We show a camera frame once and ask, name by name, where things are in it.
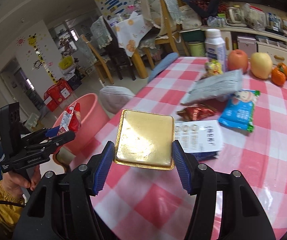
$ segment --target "white bottle cap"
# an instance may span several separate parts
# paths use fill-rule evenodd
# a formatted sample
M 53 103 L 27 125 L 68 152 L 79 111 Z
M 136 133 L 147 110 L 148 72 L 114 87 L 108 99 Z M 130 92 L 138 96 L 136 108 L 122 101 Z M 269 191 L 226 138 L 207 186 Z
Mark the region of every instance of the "white bottle cap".
M 205 30 L 206 38 L 215 39 L 221 37 L 221 32 L 218 29 L 208 29 Z

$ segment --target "wooden drawer handle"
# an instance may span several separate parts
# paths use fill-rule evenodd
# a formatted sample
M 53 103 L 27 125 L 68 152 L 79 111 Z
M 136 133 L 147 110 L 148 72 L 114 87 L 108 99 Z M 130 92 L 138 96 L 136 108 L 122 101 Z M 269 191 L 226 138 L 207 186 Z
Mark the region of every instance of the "wooden drawer handle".
M 284 57 L 279 57 L 279 56 L 277 56 L 277 55 L 274 55 L 274 58 L 275 58 L 275 59 L 277 59 L 277 60 L 282 60 L 282 61 L 284 61 L 284 60 L 285 60 L 285 58 L 284 58 Z
M 226 49 L 229 50 L 229 38 L 226 37 Z

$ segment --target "gray pouch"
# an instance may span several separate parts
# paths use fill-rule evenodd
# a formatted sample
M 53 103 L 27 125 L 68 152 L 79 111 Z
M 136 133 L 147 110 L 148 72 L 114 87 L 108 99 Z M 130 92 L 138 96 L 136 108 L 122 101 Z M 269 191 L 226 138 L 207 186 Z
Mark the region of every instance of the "gray pouch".
M 242 70 L 232 70 L 194 83 L 193 88 L 181 99 L 181 104 L 192 104 L 203 100 L 233 94 L 242 89 Z

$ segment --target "table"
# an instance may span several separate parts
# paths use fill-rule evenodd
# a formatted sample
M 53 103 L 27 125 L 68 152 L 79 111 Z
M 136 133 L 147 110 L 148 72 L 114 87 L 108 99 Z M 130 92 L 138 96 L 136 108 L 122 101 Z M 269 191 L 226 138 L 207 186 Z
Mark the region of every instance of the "table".
M 137 47 L 151 28 L 152 24 L 142 15 L 124 20 L 112 27 L 116 31 L 119 47 L 125 49 L 126 54 L 133 59 L 141 78 L 148 77 L 148 74 Z
M 124 108 L 179 117 L 179 102 L 204 72 L 206 58 L 180 57 L 125 105 Z M 276 238 L 287 231 L 287 82 L 283 88 L 269 80 L 244 75 L 244 89 L 261 91 L 255 108 L 254 132 L 222 127 L 225 147 L 218 159 L 205 161 L 215 171 L 242 172 L 258 196 Z M 215 99 L 209 104 L 219 112 L 225 107 Z M 121 111 L 95 136 L 95 140 L 71 163 L 75 168 L 100 153 L 106 142 L 116 141 Z M 184 239 L 195 197 L 183 190 L 176 169 L 159 171 L 112 163 L 104 189 L 91 198 L 96 212 L 121 239 Z M 221 221 L 222 194 L 212 239 L 217 239 Z

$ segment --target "window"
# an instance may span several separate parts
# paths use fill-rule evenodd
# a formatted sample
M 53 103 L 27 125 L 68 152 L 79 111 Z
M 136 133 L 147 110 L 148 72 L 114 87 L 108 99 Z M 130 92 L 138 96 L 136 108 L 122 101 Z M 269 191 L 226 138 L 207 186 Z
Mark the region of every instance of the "window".
M 28 85 L 30 86 L 30 88 L 31 88 L 32 90 L 35 90 L 35 87 L 34 87 L 33 84 L 30 82 L 30 80 L 29 80 L 29 79 L 26 79 L 26 81 L 27 81 Z
M 75 41 L 78 40 L 78 37 L 77 37 L 75 31 L 74 31 L 74 30 L 70 30 L 70 32 L 71 32 L 71 34 L 73 35 Z

